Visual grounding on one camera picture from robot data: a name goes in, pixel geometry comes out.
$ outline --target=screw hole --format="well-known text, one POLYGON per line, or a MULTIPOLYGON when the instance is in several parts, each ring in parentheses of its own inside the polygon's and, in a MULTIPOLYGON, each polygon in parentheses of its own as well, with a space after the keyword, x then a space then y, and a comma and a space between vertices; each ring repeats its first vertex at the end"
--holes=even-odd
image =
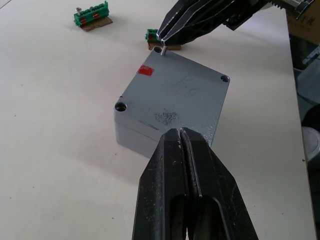
POLYGON ((127 105, 124 104, 123 102, 117 102, 114 106, 115 110, 117 110, 118 112, 124 112, 125 110, 127 110, 127 105))
POLYGON ((227 83, 230 81, 230 77, 228 77, 227 75, 222 75, 221 80, 224 81, 225 83, 227 83))
POLYGON ((161 51, 162 51, 162 48, 159 47, 159 46, 155 46, 153 49, 154 49, 154 51, 155 51, 156 53, 158 53, 158 54, 160 54, 161 51))

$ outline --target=gray metal box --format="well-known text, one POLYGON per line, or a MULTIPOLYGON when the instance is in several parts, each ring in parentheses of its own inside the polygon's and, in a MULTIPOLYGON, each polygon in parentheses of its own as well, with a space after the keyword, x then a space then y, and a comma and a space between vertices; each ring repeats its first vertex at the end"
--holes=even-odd
POLYGON ((162 134, 187 127, 212 145, 230 79, 155 47, 114 107, 116 141, 150 158, 162 134))

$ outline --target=white table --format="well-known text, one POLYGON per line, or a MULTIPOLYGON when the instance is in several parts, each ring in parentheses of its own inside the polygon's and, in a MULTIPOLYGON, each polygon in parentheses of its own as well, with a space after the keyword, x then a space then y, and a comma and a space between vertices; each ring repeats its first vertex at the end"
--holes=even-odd
MULTIPOLYGON (((0 239, 131 239, 148 159, 115 141, 113 107, 175 0, 109 0, 88 33, 75 7, 12 0, 0 10, 0 239)), ((260 240, 315 240, 286 16, 221 26, 179 54, 231 78, 214 151, 260 240)))

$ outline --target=green terminal block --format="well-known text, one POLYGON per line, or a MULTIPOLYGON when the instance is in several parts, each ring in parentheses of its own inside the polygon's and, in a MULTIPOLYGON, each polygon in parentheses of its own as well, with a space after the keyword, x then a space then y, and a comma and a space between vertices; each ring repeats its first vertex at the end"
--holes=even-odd
POLYGON ((148 43, 152 44, 161 44, 161 42, 157 39, 158 29, 148 29, 145 35, 145 39, 148 43))
POLYGON ((74 14, 74 22, 77 26, 83 27, 89 25, 97 20, 104 19, 109 16, 109 9, 107 1, 97 6, 90 7, 82 11, 81 8, 76 9, 77 13, 74 14))

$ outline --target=metal pin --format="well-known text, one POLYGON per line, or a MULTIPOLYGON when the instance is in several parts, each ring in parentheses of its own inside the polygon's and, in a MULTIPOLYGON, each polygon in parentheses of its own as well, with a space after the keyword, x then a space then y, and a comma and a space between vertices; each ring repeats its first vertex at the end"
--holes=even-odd
POLYGON ((160 55, 161 55, 161 56, 166 55, 167 50, 168 50, 168 46, 163 46, 160 55))
POLYGON ((78 15, 80 16, 82 9, 81 9, 80 7, 77 7, 75 10, 76 10, 76 12, 78 13, 78 15))

